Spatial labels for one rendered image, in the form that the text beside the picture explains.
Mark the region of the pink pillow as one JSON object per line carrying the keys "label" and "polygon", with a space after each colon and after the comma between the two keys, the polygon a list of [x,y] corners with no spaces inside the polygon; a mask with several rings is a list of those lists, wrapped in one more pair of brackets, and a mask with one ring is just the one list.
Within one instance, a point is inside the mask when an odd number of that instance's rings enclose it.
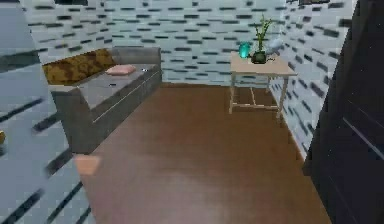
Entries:
{"label": "pink pillow", "polygon": [[130,75],[136,71],[136,67],[133,65],[115,65],[106,70],[108,75],[112,76],[124,76]]}

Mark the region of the teal vase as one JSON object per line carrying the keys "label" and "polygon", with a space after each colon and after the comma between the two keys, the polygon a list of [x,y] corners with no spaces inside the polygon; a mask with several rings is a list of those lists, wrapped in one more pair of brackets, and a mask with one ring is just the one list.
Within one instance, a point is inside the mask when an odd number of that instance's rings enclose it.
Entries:
{"label": "teal vase", "polygon": [[248,42],[242,42],[239,45],[238,54],[241,58],[247,58],[250,52],[250,44]]}

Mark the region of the beige side table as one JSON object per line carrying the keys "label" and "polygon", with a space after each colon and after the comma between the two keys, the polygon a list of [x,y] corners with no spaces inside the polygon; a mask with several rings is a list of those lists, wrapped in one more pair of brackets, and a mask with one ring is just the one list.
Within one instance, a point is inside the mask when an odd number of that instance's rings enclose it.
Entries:
{"label": "beige side table", "polygon": [[[297,73],[288,66],[280,56],[273,54],[267,59],[265,64],[253,64],[250,59],[241,58],[236,52],[231,53],[230,57],[230,100],[228,112],[232,113],[234,107],[277,110],[276,118],[281,116],[284,98],[287,92],[288,80],[290,77],[297,76]],[[276,106],[258,105],[255,101],[253,88],[250,88],[252,104],[240,104],[234,101],[236,78],[239,76],[266,76],[267,83],[271,78],[280,77],[283,79],[279,102]]]}

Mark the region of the black cabinet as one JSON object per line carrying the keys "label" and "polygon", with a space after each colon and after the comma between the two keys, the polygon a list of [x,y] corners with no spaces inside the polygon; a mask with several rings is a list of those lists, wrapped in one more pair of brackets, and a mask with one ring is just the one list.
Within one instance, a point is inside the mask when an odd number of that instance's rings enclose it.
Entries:
{"label": "black cabinet", "polygon": [[358,0],[303,170],[331,224],[384,224],[384,0]]}

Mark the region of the green houseplant in dark pot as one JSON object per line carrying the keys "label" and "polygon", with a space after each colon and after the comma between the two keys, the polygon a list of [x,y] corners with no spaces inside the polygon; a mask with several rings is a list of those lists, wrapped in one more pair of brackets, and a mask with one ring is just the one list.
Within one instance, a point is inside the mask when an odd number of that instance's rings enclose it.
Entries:
{"label": "green houseplant in dark pot", "polygon": [[265,64],[267,61],[263,42],[272,23],[273,21],[271,19],[266,19],[265,16],[262,16],[260,19],[260,26],[255,26],[257,45],[253,55],[251,56],[251,62],[254,64]]}

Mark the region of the brown patterned sofa cushion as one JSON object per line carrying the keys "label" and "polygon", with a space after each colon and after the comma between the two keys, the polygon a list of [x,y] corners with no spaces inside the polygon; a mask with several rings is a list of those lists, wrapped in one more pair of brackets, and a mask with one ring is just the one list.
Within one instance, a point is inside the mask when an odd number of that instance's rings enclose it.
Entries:
{"label": "brown patterned sofa cushion", "polygon": [[107,49],[98,49],[45,64],[42,68],[50,85],[72,85],[115,65]]}

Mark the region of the grey sofa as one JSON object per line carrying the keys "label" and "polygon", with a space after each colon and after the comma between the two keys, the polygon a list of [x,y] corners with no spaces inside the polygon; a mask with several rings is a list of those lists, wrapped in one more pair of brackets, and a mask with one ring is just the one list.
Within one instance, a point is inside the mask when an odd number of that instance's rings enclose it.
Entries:
{"label": "grey sofa", "polygon": [[136,71],[124,76],[102,71],[69,86],[50,87],[74,153],[92,153],[162,82],[159,48],[115,46],[108,52],[116,64],[133,65]]}

